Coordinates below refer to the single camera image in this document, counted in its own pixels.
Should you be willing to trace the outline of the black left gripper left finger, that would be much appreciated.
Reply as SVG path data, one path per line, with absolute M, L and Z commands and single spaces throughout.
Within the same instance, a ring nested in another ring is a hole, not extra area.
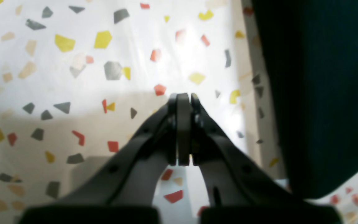
M 20 224 L 160 224 L 155 188 L 168 165 L 187 166 L 190 99 L 172 94 L 130 141 L 88 181 L 44 206 L 31 207 Z

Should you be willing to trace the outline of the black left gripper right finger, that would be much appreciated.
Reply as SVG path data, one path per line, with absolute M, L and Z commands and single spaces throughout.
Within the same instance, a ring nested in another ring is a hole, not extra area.
M 332 206 L 290 194 L 238 149 L 191 95 L 193 161 L 199 166 L 210 207 L 201 224 L 340 224 Z

